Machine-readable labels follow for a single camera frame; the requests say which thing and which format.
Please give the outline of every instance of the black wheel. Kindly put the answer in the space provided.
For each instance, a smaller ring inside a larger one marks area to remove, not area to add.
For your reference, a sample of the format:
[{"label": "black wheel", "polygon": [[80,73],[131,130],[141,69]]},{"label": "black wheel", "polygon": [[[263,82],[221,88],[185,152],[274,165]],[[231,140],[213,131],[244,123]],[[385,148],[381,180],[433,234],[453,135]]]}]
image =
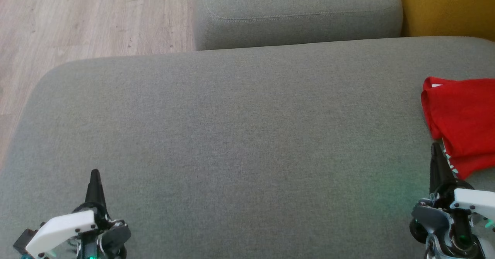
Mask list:
[{"label": "black wheel", "polygon": [[120,248],[119,253],[117,254],[117,256],[120,257],[120,259],[126,259],[126,257],[127,257],[127,250],[125,249],[125,246],[122,246],[122,248]]},{"label": "black wheel", "polygon": [[409,231],[411,232],[411,235],[416,239],[416,241],[422,244],[426,243],[428,232],[414,218],[411,220],[411,222],[409,222]]}]

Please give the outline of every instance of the folded fabric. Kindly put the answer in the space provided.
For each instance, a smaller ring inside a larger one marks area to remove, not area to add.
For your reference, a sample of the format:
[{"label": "folded fabric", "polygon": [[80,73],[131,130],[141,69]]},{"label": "folded fabric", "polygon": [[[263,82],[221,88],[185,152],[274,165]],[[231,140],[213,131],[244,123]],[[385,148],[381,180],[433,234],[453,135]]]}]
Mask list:
[{"label": "folded fabric", "polygon": [[428,77],[421,103],[432,137],[443,139],[459,178],[495,166],[495,79]]}]

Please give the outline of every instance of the sofa cushion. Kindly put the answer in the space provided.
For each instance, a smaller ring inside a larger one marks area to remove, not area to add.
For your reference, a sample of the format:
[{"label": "sofa cushion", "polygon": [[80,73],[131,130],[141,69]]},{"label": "sofa cushion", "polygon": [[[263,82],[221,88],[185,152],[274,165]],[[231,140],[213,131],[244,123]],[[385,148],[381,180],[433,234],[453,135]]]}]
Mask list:
[{"label": "sofa cushion", "polygon": [[482,39],[409,37],[57,67],[0,173],[0,254],[81,204],[98,168],[129,258],[421,258],[423,80],[493,78],[494,56]]},{"label": "sofa cushion", "polygon": [[401,0],[195,0],[196,49],[398,37]]}]

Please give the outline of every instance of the wooden floor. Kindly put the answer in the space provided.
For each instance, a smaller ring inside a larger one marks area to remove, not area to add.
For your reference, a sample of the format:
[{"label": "wooden floor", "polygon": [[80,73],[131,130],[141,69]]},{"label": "wooden floor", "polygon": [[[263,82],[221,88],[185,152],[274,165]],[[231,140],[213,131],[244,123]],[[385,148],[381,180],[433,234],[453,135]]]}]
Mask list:
[{"label": "wooden floor", "polygon": [[0,169],[23,106],[62,63],[193,50],[192,0],[0,0]]}]

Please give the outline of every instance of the yellow wall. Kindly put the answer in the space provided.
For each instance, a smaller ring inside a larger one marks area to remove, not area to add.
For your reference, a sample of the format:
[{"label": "yellow wall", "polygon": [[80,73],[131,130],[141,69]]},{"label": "yellow wall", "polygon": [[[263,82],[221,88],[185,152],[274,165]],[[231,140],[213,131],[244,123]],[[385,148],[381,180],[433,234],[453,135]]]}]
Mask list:
[{"label": "yellow wall", "polygon": [[495,41],[495,0],[402,0],[404,36],[470,36]]}]

